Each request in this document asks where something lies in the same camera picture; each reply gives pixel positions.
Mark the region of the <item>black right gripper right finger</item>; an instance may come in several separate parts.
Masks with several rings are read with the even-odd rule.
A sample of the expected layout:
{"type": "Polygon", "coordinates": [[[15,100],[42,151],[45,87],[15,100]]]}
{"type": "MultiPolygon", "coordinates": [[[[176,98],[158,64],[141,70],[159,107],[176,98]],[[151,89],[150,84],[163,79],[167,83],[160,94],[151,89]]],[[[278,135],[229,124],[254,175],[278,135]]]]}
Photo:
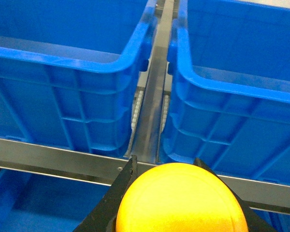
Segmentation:
{"type": "Polygon", "coordinates": [[[272,227],[269,223],[259,217],[249,206],[243,201],[217,174],[214,173],[210,167],[202,161],[200,158],[196,158],[193,162],[193,165],[198,166],[204,170],[207,170],[213,174],[216,178],[220,180],[233,194],[237,199],[247,222],[249,232],[276,232],[276,229],[272,227]]]}

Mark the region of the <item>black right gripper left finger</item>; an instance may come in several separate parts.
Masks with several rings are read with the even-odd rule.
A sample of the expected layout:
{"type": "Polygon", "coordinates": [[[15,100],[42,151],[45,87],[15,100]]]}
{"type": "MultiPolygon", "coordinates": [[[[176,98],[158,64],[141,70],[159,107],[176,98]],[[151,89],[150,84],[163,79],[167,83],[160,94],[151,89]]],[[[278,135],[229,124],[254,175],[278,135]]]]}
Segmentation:
{"type": "Polygon", "coordinates": [[[122,198],[137,177],[137,156],[133,155],[100,202],[74,231],[113,232],[115,230],[115,220],[122,198]]]}

